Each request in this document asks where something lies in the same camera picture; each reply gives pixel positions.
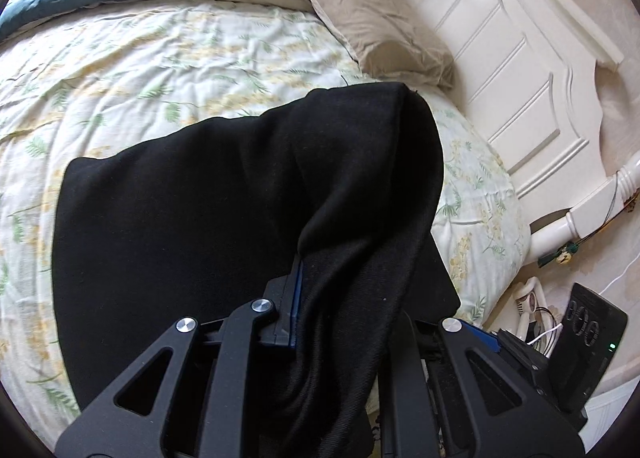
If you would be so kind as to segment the floral bed quilt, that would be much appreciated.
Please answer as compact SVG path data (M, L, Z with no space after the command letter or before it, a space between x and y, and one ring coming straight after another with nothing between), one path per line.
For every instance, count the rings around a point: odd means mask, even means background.
M483 325L523 266L529 225L495 150L426 76L445 153L432 234ZM312 12L215 0L109 4L1 46L1 382L48 449L78 415L53 313L50 254L63 173L208 117L257 116L314 88L375 81Z

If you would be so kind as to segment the beige pillow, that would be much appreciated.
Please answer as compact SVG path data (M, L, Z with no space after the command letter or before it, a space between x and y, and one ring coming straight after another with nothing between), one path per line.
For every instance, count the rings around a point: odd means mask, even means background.
M310 0L360 70L375 78L416 74L454 85L454 55L407 0Z

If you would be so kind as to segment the white carved headboard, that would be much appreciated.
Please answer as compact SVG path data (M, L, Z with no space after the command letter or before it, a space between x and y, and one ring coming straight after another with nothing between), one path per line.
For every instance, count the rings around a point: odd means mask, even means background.
M407 0L454 57L449 96L501 157L526 222L527 258L553 258L611 221L639 160L607 173L596 70L623 55L573 0Z

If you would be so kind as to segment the black studded pants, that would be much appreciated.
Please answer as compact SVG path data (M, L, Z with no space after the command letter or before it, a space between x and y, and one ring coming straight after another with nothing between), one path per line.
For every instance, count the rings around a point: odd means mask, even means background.
M399 82L310 91L206 119L105 159L58 195L58 343L88 406L181 317L228 316L303 263L292 360L270 365L253 457L365 457L366 403L398 314L454 314L431 229L444 157L431 108Z

